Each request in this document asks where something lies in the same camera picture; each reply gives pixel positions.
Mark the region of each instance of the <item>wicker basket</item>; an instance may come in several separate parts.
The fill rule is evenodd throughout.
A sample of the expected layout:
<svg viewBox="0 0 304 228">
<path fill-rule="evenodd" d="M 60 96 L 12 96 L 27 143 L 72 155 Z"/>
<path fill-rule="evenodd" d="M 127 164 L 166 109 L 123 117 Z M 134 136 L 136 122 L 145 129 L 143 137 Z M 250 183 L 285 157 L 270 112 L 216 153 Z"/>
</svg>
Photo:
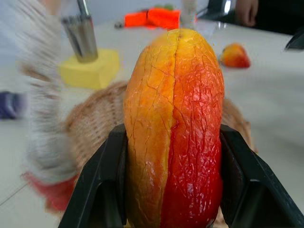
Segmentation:
<svg viewBox="0 0 304 228">
<path fill-rule="evenodd" d="M 119 82 L 93 93 L 67 117 L 65 126 L 73 142 L 71 156 L 79 170 L 106 140 L 109 132 L 116 125 L 123 123 L 123 98 L 126 87 L 127 82 Z M 250 135 L 250 122 L 245 121 L 239 109 L 229 99 L 224 99 L 222 124 L 239 131 L 249 147 L 257 152 Z M 48 203 L 46 210 L 58 217 L 62 216 L 62 213 L 52 211 Z M 220 209 L 214 228 L 228 228 Z"/>
</svg>

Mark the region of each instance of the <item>white table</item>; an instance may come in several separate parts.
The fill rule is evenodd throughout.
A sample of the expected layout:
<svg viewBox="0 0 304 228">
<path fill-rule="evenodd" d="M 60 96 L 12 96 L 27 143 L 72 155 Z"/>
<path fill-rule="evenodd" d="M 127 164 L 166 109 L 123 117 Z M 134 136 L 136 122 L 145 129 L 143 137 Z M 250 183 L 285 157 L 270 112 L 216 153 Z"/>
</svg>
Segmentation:
<svg viewBox="0 0 304 228">
<path fill-rule="evenodd" d="M 201 21 L 199 27 L 210 26 L 210 23 Z M 120 53 L 122 70 L 115 81 L 130 78 L 143 47 L 161 33 L 161 30 L 143 28 L 115 30 L 113 22 L 95 28 L 97 45 L 100 48 L 117 49 Z M 232 42 L 244 44 L 248 51 L 251 68 L 223 68 L 226 96 L 251 122 L 252 135 L 260 156 L 270 165 L 304 212 L 304 52 L 285 53 L 283 49 L 290 38 L 287 35 L 227 25 L 224 30 L 217 30 L 209 42 L 214 45 L 218 55 L 225 45 Z M 69 42 L 63 40 L 62 60 L 72 54 Z M 14 64 L 1 68 L 1 90 L 22 91 Z M 91 93 L 87 89 L 64 89 L 62 118 Z M 0 122 L 0 139 L 1 205 L 24 186 L 19 177 L 26 146 L 24 121 Z M 6 213 L 0 206 L 0 218 L 6 218 Z"/>
</svg>

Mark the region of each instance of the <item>stainless steel container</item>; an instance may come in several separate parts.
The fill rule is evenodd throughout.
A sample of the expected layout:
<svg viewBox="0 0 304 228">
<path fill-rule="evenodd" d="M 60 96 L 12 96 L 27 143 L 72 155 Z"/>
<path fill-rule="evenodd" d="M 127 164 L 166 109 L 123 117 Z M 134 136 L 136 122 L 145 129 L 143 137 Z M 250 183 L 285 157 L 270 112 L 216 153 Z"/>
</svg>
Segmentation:
<svg viewBox="0 0 304 228">
<path fill-rule="evenodd" d="M 62 24 L 80 63 L 90 63 L 98 58 L 92 17 L 79 15 L 62 19 Z"/>
</svg>

